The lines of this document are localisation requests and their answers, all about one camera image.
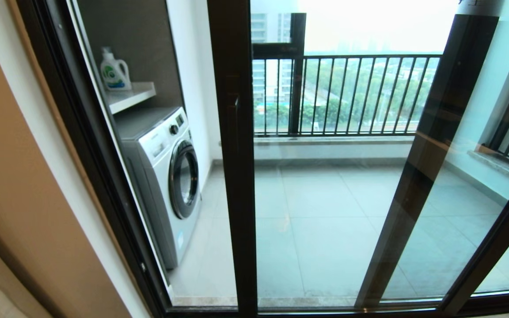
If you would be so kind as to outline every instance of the dark door frame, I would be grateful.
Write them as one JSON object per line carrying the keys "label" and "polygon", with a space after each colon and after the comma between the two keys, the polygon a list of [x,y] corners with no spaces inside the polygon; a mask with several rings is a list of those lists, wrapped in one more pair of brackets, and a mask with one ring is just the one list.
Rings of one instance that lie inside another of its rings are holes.
{"label": "dark door frame", "polygon": [[[256,303],[252,111],[248,106],[252,103],[248,0],[208,0],[214,48],[221,48],[219,45],[225,44],[230,38],[237,40],[226,54],[214,49],[214,66],[226,183],[233,185],[228,187],[228,204],[237,277],[238,312],[237,308],[233,307],[171,306],[166,286],[162,282],[162,269],[154,258],[153,247],[139,219],[137,203],[131,194],[129,181],[125,177],[114,141],[101,113],[91,82],[91,70],[88,70],[85,64],[83,48],[77,40],[74,22],[69,16],[66,2],[18,0],[18,5],[30,43],[66,129],[151,314],[154,317],[283,317],[285,312],[257,312]],[[225,39],[226,33],[230,31],[234,35]],[[484,271],[509,245],[509,233],[506,231],[509,229],[509,203],[499,220],[485,239],[486,253],[480,253],[478,258],[469,263],[469,270],[461,274],[452,288],[453,296],[444,300],[444,310],[416,311],[410,306],[400,307],[398,312],[390,312],[389,308],[386,308],[386,312],[324,308],[328,312],[327,316],[343,317],[350,314],[351,317],[370,318],[435,318],[453,314],[467,316],[509,311],[509,294],[477,297],[470,297],[469,294],[472,286],[477,286],[481,276],[483,278]],[[493,246],[497,252],[488,252],[489,246]],[[289,311],[288,316],[308,316],[304,308],[290,308]],[[313,313],[315,316],[324,314],[323,311]]]}

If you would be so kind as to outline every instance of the high-rise building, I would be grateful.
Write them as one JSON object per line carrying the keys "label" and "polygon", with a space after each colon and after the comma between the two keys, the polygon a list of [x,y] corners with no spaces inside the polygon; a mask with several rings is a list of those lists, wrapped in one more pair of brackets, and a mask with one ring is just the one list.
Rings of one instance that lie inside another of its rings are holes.
{"label": "high-rise building", "polygon": [[[251,42],[289,42],[290,14],[251,14]],[[291,60],[253,60],[253,102],[255,107],[288,105],[292,85]]]}

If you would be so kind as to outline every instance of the sky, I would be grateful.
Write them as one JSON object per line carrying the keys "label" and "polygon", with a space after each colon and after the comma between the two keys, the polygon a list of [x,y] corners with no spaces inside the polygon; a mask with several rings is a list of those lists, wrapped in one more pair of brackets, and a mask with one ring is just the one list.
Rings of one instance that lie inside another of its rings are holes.
{"label": "sky", "polygon": [[251,0],[252,13],[305,12],[305,54],[444,50],[456,0]]}

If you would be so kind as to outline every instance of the railing post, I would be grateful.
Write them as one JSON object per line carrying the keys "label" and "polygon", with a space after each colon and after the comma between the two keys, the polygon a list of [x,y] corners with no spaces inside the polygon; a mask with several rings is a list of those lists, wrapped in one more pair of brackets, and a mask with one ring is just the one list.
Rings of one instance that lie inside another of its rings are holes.
{"label": "railing post", "polygon": [[302,93],[302,74],[304,70],[304,39],[305,39],[305,14],[292,14],[290,34],[292,45],[297,47],[299,53],[296,58],[292,59],[293,74],[292,74],[292,102],[290,103],[290,117],[288,125],[288,134],[299,134],[300,122],[300,106],[303,101],[301,100]]}

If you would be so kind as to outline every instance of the balcony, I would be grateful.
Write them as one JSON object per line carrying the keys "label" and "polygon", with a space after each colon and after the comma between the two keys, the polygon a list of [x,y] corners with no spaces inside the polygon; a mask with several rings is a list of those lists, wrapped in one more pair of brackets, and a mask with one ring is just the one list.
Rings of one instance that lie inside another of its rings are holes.
{"label": "balcony", "polygon": [[[354,305],[440,58],[253,60],[259,306]],[[471,142],[473,131],[487,124],[481,114],[491,110],[477,101],[483,89],[473,94],[469,107],[475,111],[463,118],[385,300],[444,296],[509,198],[509,175],[481,163]],[[169,273],[172,302],[235,305],[220,166],[212,167],[204,189],[190,250]],[[509,290],[509,250],[477,292],[502,290]]]}

